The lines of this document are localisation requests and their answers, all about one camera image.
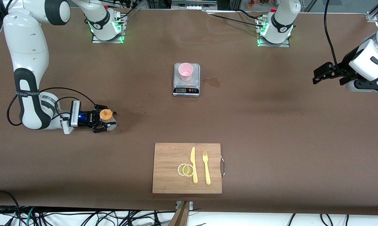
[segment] brown tabletop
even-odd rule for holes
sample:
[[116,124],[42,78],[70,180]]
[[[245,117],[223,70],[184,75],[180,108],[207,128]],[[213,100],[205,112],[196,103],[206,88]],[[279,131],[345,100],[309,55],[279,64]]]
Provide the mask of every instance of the brown tabletop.
[[[42,25],[50,64],[40,88],[77,89],[117,111],[112,132],[11,126],[15,87],[0,35],[0,189],[21,205],[174,209],[194,200],[203,211],[378,214],[378,93],[348,92],[338,79],[312,84],[313,70],[332,61],[322,14],[298,16],[290,48],[258,47],[252,26],[197,10],[141,10],[123,44],[92,44],[83,20],[73,9],[67,25]],[[362,14],[330,14],[328,28],[340,60],[376,29]],[[174,97],[177,62],[199,63],[219,85]],[[14,122],[18,113],[16,102]],[[155,143],[221,143],[223,193],[152,194]],[[0,204],[12,203],[0,195]]]

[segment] lemon slice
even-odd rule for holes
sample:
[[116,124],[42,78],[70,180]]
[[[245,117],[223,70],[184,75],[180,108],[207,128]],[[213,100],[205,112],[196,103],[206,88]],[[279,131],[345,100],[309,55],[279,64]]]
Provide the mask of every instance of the lemon slice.
[[192,176],[193,175],[193,166],[189,165],[189,164],[183,166],[183,174],[185,176]]
[[178,166],[178,173],[180,176],[185,176],[185,174],[183,174],[183,167],[186,166],[186,163],[182,163]]

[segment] orange lid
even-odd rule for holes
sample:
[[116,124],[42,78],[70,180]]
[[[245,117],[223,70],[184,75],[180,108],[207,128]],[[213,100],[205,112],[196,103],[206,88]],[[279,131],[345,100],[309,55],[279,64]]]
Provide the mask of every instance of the orange lid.
[[103,110],[100,111],[100,118],[103,121],[108,121],[108,120],[112,119],[112,114],[113,114],[113,112],[111,110],[103,109]]

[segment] white surface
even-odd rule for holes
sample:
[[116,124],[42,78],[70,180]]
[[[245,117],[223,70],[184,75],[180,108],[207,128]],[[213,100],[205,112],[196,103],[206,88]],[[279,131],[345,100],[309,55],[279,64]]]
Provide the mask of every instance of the white surface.
[[[142,211],[138,216],[151,213],[151,211]],[[127,212],[117,212],[118,216],[126,216]],[[51,215],[46,219],[54,226],[78,226],[89,215],[63,216]],[[224,213],[224,212],[190,212],[188,226],[197,226],[206,223],[205,226],[287,226],[291,213]],[[171,220],[173,213],[158,214],[159,220],[165,222]],[[345,215],[330,214],[334,226],[345,225]],[[11,217],[0,214],[0,225],[4,225]],[[97,217],[93,217],[87,226],[94,226]],[[153,222],[150,219],[142,219],[133,222],[134,226],[144,225],[147,222]],[[296,214],[292,226],[324,226],[319,214]],[[378,216],[351,215],[348,226],[378,226]],[[107,220],[100,222],[99,226],[113,226],[113,223]]]

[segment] plastic fork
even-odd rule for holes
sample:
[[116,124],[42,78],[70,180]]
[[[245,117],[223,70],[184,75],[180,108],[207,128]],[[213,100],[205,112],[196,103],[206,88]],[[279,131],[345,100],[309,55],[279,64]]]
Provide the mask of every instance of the plastic fork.
[[207,165],[208,161],[209,161],[209,157],[207,156],[207,151],[203,151],[203,162],[204,162],[204,167],[206,170],[206,184],[210,185],[211,180],[210,180],[209,166]]

